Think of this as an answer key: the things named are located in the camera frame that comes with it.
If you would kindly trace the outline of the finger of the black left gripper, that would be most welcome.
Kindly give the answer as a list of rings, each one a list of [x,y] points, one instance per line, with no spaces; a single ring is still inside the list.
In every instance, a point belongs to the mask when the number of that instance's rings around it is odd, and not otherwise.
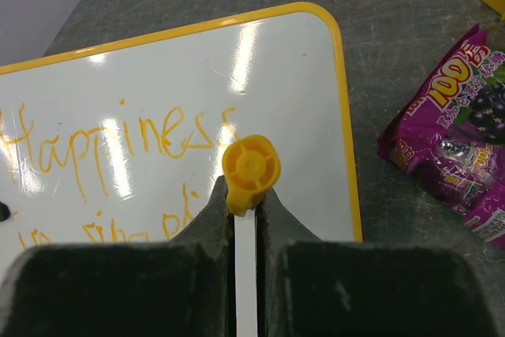
[[[5,222],[10,217],[11,217],[11,211],[9,207],[6,204],[0,202],[0,223]]]

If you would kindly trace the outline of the yellow framed whiteboard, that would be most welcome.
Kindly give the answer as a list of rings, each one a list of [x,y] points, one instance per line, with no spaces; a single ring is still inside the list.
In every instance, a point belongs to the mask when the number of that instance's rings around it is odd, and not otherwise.
[[[262,135],[318,238],[362,239],[340,27],[295,2],[3,66],[1,286],[42,245],[168,242]],[[236,332],[256,331],[254,214],[234,218]]]

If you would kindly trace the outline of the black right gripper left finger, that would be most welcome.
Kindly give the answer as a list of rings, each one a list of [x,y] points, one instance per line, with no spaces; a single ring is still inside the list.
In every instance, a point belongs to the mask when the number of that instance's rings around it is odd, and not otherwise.
[[[233,222],[218,178],[168,242],[42,245],[1,286],[4,336],[232,336]]]

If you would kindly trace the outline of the white marker pen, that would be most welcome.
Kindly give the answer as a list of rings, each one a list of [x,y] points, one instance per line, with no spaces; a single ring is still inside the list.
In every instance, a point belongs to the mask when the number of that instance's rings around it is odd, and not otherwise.
[[[229,212],[244,217],[273,188],[281,174],[281,163],[273,144],[262,135],[241,138],[222,157]]]

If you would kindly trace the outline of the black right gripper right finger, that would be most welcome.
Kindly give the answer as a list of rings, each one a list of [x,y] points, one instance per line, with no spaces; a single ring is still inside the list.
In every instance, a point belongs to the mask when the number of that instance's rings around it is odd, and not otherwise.
[[[329,242],[274,190],[256,209],[262,336],[495,336],[468,263],[440,248]]]

